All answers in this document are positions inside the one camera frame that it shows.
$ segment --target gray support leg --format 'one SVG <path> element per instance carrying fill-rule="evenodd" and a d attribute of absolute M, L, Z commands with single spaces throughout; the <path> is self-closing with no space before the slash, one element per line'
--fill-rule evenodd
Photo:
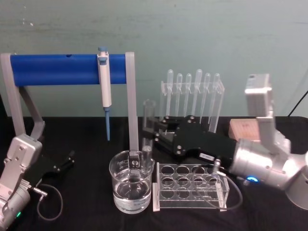
<path fill-rule="evenodd" d="M 139 150 L 138 118 L 136 104 L 135 53 L 126 52 L 126 85 L 128 101 L 129 148 Z"/>
<path fill-rule="evenodd" d="M 34 102 L 32 101 L 30 92 L 26 87 L 20 87 L 19 93 L 23 97 L 27 108 L 29 109 L 29 112 L 33 118 L 34 121 L 34 127 L 31 132 L 31 137 L 38 140 L 45 128 L 45 121 L 42 119 L 42 116 L 39 113 L 38 108 L 35 106 Z"/>
<path fill-rule="evenodd" d="M 0 61 L 3 71 L 3 79 L 8 94 L 9 105 L 11 109 L 12 119 L 14 123 L 16 136 L 26 133 L 23 119 L 23 112 L 21 109 L 20 95 L 18 87 L 15 86 L 13 70 L 11 65 L 11 54 L 0 54 Z"/>

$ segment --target black power cord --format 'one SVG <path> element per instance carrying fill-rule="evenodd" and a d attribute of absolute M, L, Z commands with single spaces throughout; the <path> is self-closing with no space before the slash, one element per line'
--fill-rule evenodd
<path fill-rule="evenodd" d="M 306 91 L 306 93 L 302 96 L 302 98 L 300 98 L 300 100 L 297 102 L 297 104 L 295 105 L 295 107 L 292 109 L 292 111 L 289 113 L 288 117 L 290 117 L 290 115 L 293 113 L 293 111 L 297 108 L 297 106 L 300 104 L 300 102 L 302 102 L 302 100 L 305 98 L 305 96 L 308 94 L 308 90 Z"/>

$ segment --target blue pipette tip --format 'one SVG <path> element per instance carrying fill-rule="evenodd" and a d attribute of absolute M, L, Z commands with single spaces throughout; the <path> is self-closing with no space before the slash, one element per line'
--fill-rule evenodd
<path fill-rule="evenodd" d="M 110 141 L 110 124 L 109 124 L 110 107 L 104 107 L 104 111 L 105 111 L 105 119 L 106 119 L 107 140 Z"/>

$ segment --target glass beaker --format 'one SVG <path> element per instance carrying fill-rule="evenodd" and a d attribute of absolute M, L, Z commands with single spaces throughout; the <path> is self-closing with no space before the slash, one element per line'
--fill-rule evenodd
<path fill-rule="evenodd" d="M 109 164 L 116 207 L 128 214 L 140 213 L 151 200 L 155 161 L 147 153 L 129 150 L 115 155 Z"/>

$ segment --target green wall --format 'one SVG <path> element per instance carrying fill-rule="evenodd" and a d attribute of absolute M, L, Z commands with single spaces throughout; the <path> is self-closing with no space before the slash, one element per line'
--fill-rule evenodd
<path fill-rule="evenodd" d="M 219 72 L 222 116 L 247 115 L 248 75 L 270 73 L 282 116 L 308 89 L 307 9 L 305 0 L 6 0 L 0 52 L 96 53 L 100 45 L 134 51 L 140 116 L 144 100 L 159 103 L 168 69 Z M 43 116 L 103 115 L 99 86 L 30 89 Z M 8 109 L 2 76 L 0 92 Z M 127 115 L 126 98 L 125 86 L 112 86 L 113 116 Z M 307 106 L 304 100 L 294 115 L 308 116 Z"/>

